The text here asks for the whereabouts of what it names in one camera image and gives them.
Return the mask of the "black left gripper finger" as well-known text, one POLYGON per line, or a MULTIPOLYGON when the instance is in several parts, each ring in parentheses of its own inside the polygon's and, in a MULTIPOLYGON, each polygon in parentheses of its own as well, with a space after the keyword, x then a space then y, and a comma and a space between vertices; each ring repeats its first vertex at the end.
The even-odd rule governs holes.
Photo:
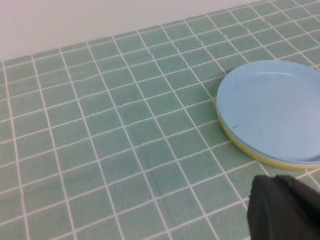
POLYGON ((253 240, 318 240, 320 193, 290 175, 257 175, 247 221, 253 240))

